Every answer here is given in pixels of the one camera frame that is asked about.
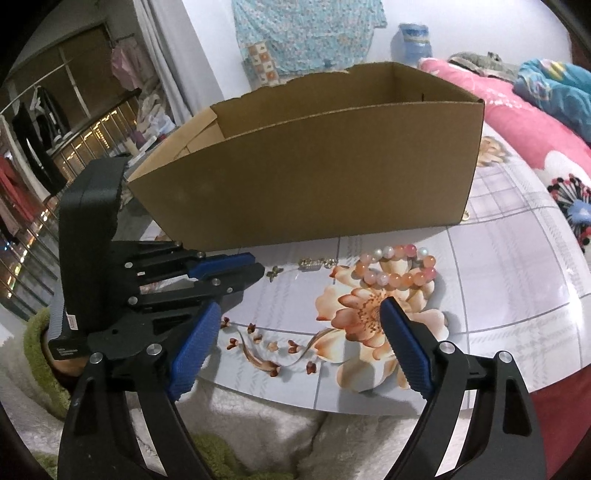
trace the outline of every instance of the open cardboard box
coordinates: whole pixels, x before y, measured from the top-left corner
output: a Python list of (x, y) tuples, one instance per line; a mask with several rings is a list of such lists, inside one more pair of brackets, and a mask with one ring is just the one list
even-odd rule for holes
[(129, 179), (206, 251), (459, 223), (484, 104), (398, 64), (261, 88), (200, 112)]

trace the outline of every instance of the white wall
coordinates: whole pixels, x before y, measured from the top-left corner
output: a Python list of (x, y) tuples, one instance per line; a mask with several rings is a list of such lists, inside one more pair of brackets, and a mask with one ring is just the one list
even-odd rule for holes
[(392, 60), (392, 38), (398, 25), (406, 22), (428, 25), (433, 56), (441, 59), (459, 51), (484, 55), (493, 51), (503, 61), (515, 64), (536, 57), (571, 60), (567, 31), (541, 0), (383, 0), (383, 3), (388, 26), (375, 30), (368, 61)]
[(225, 99), (251, 91), (242, 68), (231, 0), (183, 0)]
[[(224, 98), (250, 91), (236, 41), (232, 0), (183, 0)], [(570, 61), (566, 29), (541, 0), (383, 0), (388, 26), (376, 29), (367, 61), (393, 60), (402, 22), (429, 26), (433, 54), (494, 51), (509, 63), (534, 57)]]

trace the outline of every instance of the blue blanket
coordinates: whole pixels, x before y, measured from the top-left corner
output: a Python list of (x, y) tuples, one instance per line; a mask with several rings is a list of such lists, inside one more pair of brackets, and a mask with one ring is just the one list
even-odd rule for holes
[(591, 144), (591, 73), (551, 60), (526, 61), (513, 91)]

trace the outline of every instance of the pink clothing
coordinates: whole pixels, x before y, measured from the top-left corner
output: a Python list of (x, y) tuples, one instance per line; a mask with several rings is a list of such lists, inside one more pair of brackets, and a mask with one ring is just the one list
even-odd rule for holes
[(111, 72), (130, 91), (143, 88), (156, 75), (152, 62), (134, 38), (120, 41), (113, 49)]
[(581, 177), (576, 166), (591, 177), (591, 149), (572, 130), (555, 118), (513, 93), (503, 80), (484, 78), (444, 60), (424, 59), (419, 68), (452, 82), (486, 102), (485, 121), (501, 135), (534, 169), (546, 171), (538, 176), (548, 185), (553, 176), (573, 173)]

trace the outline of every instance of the blue gripper pad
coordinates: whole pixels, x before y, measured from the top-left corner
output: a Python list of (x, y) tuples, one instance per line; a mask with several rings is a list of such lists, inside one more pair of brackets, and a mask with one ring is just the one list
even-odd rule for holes
[(400, 306), (394, 305), (395, 302), (394, 299), (386, 299), (380, 305), (382, 329), (411, 388), (429, 400), (435, 390), (429, 358), (407, 324), (412, 320), (408, 319)]
[(191, 390), (209, 349), (216, 341), (221, 317), (220, 306), (211, 302), (178, 352), (170, 369), (168, 396), (172, 400), (177, 401)]
[(236, 255), (219, 255), (206, 258), (197, 263), (189, 270), (189, 277), (201, 280), (207, 275), (213, 275), (218, 272), (233, 270), (234, 268), (244, 267), (255, 263), (254, 255), (245, 252)]

